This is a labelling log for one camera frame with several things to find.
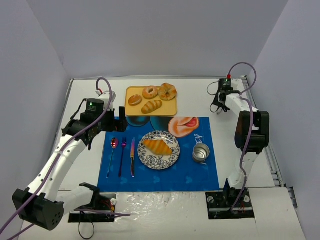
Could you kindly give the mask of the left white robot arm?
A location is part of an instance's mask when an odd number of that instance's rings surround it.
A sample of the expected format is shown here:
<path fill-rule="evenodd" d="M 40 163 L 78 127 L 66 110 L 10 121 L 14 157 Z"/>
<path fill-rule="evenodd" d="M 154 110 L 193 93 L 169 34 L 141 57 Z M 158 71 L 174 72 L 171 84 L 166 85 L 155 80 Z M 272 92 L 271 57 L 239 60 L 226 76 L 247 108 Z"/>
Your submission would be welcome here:
<path fill-rule="evenodd" d="M 78 156 L 85 149 L 91 149 L 97 135 L 126 131 L 125 107 L 119 107 L 119 118 L 115 118 L 111 103 L 111 100 L 87 99 L 80 119 L 71 118 L 62 129 L 59 143 L 45 167 L 26 189 L 17 189 L 13 193 L 12 201 L 20 219 L 52 231 L 64 215 L 82 207 L 97 206 L 101 200 L 100 189 L 89 183 L 81 183 L 61 196 L 58 192 Z"/>

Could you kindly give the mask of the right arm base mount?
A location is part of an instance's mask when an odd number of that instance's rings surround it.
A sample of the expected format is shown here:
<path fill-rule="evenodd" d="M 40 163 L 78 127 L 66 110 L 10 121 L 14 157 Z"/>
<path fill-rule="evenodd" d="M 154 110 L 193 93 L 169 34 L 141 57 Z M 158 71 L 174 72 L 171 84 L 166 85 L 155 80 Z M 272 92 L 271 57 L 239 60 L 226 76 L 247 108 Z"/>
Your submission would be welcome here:
<path fill-rule="evenodd" d="M 242 196 L 238 200 L 237 204 L 232 208 L 238 193 L 240 190 L 236 190 L 234 193 L 227 195 L 222 191 L 209 191 L 205 193 L 207 215 L 209 220 L 236 220 L 236 219 L 254 219 L 255 213 L 250 197 L 250 193 L 247 189 L 244 190 Z"/>

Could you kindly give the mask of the large striped croissant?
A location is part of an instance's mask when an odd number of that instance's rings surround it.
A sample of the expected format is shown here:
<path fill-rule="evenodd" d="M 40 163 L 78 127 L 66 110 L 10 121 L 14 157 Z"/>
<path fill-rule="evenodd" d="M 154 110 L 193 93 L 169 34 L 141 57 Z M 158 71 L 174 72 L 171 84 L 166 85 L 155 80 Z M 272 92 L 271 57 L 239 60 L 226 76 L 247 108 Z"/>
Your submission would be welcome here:
<path fill-rule="evenodd" d="M 145 139 L 142 143 L 155 155 L 170 156 L 172 154 L 171 148 L 162 139 Z"/>

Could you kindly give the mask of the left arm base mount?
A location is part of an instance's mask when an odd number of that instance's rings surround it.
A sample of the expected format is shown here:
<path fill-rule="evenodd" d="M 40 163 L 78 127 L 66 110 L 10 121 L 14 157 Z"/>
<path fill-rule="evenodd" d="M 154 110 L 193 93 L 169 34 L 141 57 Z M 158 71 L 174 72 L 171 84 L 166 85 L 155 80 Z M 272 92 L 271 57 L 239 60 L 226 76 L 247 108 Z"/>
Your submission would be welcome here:
<path fill-rule="evenodd" d="M 117 204 L 117 194 L 116 193 L 106 193 L 100 196 L 100 199 L 94 207 L 84 206 L 85 209 L 92 209 L 97 211 L 107 211 L 115 212 Z M 111 215 L 106 215 L 98 212 L 90 211 L 73 211 L 68 215 L 68 223 L 113 223 L 115 217 Z"/>

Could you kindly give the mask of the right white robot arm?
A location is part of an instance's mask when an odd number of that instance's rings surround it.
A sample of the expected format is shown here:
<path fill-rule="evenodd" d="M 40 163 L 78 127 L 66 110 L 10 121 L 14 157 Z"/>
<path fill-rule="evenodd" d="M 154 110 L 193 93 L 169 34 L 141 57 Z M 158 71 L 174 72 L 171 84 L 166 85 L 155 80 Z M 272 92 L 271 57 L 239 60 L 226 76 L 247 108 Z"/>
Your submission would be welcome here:
<path fill-rule="evenodd" d="M 236 81 L 231 78 L 218 80 L 218 88 L 212 102 L 218 111 L 232 112 L 238 117 L 234 142 L 240 157 L 226 182 L 231 189 L 244 191 L 257 157 L 269 145 L 270 114 L 253 107 L 241 95 Z"/>

